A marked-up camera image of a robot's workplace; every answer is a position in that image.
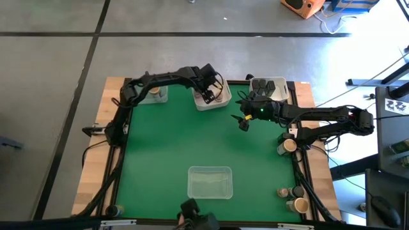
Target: paper cup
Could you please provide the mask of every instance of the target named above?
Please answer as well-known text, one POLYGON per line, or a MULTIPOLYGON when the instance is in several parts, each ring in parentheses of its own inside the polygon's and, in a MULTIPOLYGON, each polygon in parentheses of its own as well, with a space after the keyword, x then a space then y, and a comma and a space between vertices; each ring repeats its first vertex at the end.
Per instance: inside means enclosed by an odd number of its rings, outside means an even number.
POLYGON ((159 87, 151 88, 151 90, 149 90, 149 93, 152 94, 155 100, 160 100, 160 88, 159 87))
POLYGON ((308 201, 304 198, 297 198, 286 202, 287 209, 295 213, 306 213, 309 208, 308 201))
POLYGON ((292 153, 295 150, 297 150, 297 144, 292 139, 286 139, 283 143, 281 143, 277 147, 277 153, 279 155, 283 155, 283 154, 286 154, 286 153, 292 153))

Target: green table surface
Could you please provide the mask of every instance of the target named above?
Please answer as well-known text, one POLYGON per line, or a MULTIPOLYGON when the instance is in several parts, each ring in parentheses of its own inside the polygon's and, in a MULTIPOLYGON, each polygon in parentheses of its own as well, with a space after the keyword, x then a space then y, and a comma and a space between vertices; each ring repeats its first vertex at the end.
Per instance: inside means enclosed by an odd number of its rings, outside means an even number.
POLYGON ((248 132, 230 114, 242 115, 238 90, 230 85, 228 106, 200 112, 190 89, 169 86, 166 103, 134 108, 116 204, 124 217, 175 219, 188 199, 191 166, 228 166, 233 172, 231 199, 197 199, 201 213, 219 221, 300 222, 276 190, 294 187, 291 159, 277 154, 284 129, 254 120, 248 132))

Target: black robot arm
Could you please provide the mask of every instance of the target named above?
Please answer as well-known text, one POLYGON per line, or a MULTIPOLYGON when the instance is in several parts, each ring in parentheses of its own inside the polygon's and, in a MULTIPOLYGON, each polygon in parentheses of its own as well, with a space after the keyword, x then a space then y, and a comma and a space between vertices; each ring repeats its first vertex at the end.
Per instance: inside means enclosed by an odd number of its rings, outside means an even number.
POLYGON ((319 128, 299 128, 295 138, 297 146, 310 145, 317 139, 328 139, 346 133, 369 135, 374 130, 371 113, 348 105, 335 108, 299 108, 255 92, 250 92, 247 98, 243 97, 236 103, 240 104, 245 117, 233 117, 239 121, 239 127, 244 131, 249 129, 249 120, 252 119, 273 121, 287 127, 296 121, 336 122, 319 128))
POLYGON ((208 104, 215 99, 213 92, 208 88, 216 83, 217 74, 213 67, 207 64, 202 68, 188 66, 180 68, 176 72, 157 75, 150 75, 148 72, 145 72, 142 77, 131 80, 121 88, 118 110, 115 113, 114 119, 108 123, 105 128, 104 132, 107 142, 111 146, 119 146, 123 143, 125 136, 124 125, 130 111, 145 98, 150 89, 172 84, 181 84, 186 88, 194 88, 201 94, 204 102, 208 104), (141 88, 140 92, 136 91, 135 86, 141 88))

